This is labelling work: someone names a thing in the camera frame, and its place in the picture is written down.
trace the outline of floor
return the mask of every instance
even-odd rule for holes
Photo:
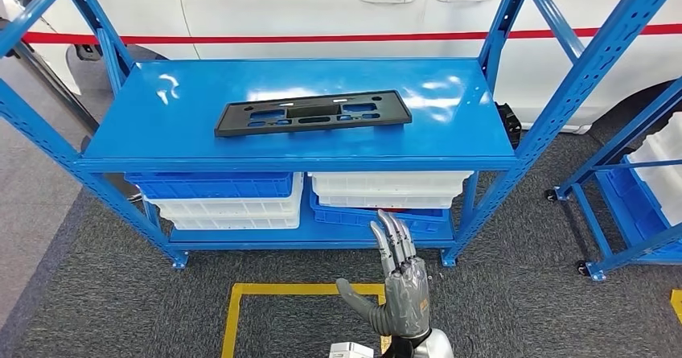
[[[13,64],[0,60],[0,76],[17,84],[23,74]],[[84,103],[101,115],[110,102],[104,71],[76,69],[87,79]],[[18,88],[80,145],[84,133],[47,94]],[[682,356],[682,325],[669,303],[670,290],[682,287],[680,268],[627,267],[602,283],[578,276],[573,263],[596,255],[591,235],[575,203],[541,196],[632,113],[617,109],[589,135],[560,135],[456,268],[420,251],[433,325],[456,356]],[[0,237],[9,239],[0,243],[0,356],[219,356],[236,282],[380,282],[371,250],[193,253],[189,268],[175,271],[4,121],[0,134]],[[482,176],[481,191],[491,177]],[[595,212],[617,245],[606,207]],[[326,356],[330,343],[346,340],[379,344],[335,296],[247,296],[235,356]]]
[[[153,57],[131,49],[139,59]],[[101,62],[68,55],[82,90],[81,102],[98,120],[111,103],[111,88]],[[64,136],[80,147],[87,132],[16,60],[0,60],[0,76]],[[42,151],[0,118],[0,327],[80,191],[78,184]]]

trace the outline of shelf foot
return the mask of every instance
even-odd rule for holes
[[[543,195],[547,201],[566,201],[569,199],[567,195],[559,195],[558,191],[559,187],[553,187],[545,190]]]
[[[187,259],[190,253],[188,251],[183,251],[180,255],[173,259],[173,268],[176,270],[184,270],[187,266]]]
[[[454,267],[458,263],[457,257],[452,249],[441,249],[441,263],[444,267]]]
[[[589,276],[595,282],[603,282],[606,280],[606,275],[604,271],[599,270],[597,265],[589,262],[580,260],[576,262],[577,272],[582,276]]]

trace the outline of white car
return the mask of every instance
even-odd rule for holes
[[[29,0],[3,0],[13,19]],[[499,0],[99,0],[128,44],[168,59],[476,56]],[[587,44],[618,0],[555,0]],[[682,0],[668,0],[564,131],[585,133],[628,96],[682,72]],[[27,36],[64,83],[66,61],[91,32],[58,0]],[[528,128],[570,67],[535,6],[520,12],[504,50],[495,99]],[[79,51],[92,50],[80,46]]]

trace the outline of shelf top surface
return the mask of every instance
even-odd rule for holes
[[[403,126],[216,138],[226,104],[397,90]],[[475,59],[137,63],[84,158],[488,158],[514,152]]]

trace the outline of blue plastic bin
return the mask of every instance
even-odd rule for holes
[[[315,213],[315,221],[329,224],[346,224],[369,227],[369,222],[378,221],[374,208],[333,208],[318,203],[318,195],[310,191],[310,207]],[[410,232],[437,232],[443,225],[449,225],[449,209],[406,209],[396,213]]]
[[[636,237],[646,240],[656,233],[670,228],[670,223],[661,212],[658,200],[634,169],[613,169],[609,171],[607,176],[614,190],[627,206],[627,210],[639,232],[639,236],[624,233],[625,237],[629,237],[628,243],[631,243],[631,240]],[[682,241],[667,245],[657,252],[678,253],[682,256]]]
[[[148,199],[288,197],[293,173],[126,173]]]

